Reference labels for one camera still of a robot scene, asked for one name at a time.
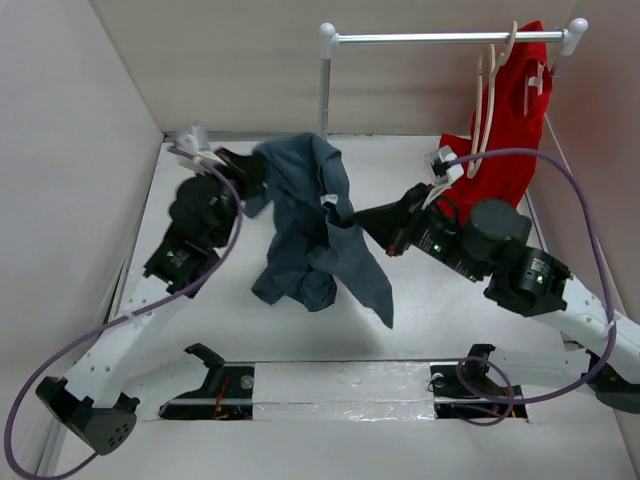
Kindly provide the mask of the blue grey t shirt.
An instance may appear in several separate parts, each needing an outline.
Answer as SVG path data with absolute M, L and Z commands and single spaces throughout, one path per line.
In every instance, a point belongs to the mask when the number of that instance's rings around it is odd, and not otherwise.
M 273 208 L 275 234 L 265 269 L 251 287 L 263 302 L 283 297 L 309 312 L 331 306 L 343 284 L 387 327 L 394 325 L 391 283 L 351 217 L 350 182 L 339 149 L 305 133 L 266 141 L 253 150 L 264 158 L 267 187 L 245 204 L 255 218 Z

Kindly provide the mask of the beige wooden hanger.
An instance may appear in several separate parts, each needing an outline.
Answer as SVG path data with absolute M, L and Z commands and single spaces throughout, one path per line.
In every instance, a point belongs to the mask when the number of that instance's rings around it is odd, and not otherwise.
M 498 53 L 496 46 L 491 43 L 487 46 L 487 53 L 481 54 L 478 58 L 472 155 L 485 152 L 487 149 L 494 117 L 497 74 L 511 55 L 517 30 L 518 22 L 513 21 L 506 49 L 502 53 Z

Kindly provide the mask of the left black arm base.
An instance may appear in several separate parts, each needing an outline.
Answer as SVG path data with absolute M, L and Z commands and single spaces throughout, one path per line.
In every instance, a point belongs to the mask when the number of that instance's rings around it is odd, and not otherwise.
M 227 363 L 204 346 L 185 349 L 207 368 L 198 389 L 171 399 L 159 410 L 164 420 L 245 421 L 253 419 L 254 363 Z

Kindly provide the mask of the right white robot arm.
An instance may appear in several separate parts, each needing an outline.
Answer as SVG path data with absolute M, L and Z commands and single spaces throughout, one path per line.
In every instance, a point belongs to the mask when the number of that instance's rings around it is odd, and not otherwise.
M 476 203 L 465 222 L 447 196 L 430 199 L 419 183 L 390 204 L 358 211 L 353 221 L 390 257 L 414 247 L 471 282 L 498 307 L 550 326 L 577 344 L 559 355 L 475 344 L 453 374 L 437 374 L 440 396 L 522 404 L 524 385 L 562 388 L 574 382 L 615 410 L 639 412 L 639 326 L 605 305 L 562 262 L 528 245 L 531 220 L 497 199 Z

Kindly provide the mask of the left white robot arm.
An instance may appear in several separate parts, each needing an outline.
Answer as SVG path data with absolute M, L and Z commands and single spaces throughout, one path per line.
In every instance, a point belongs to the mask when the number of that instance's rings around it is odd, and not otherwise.
M 224 359 L 201 343 L 139 374 L 144 354 L 162 329 L 194 299 L 238 238 L 244 201 L 266 187 L 263 155 L 226 148 L 171 153 L 197 172 L 176 189 L 170 224 L 120 316 L 62 376 L 45 377 L 36 395 L 53 416 L 95 454 L 112 453 L 137 421 L 158 415 L 169 401 L 223 387 Z

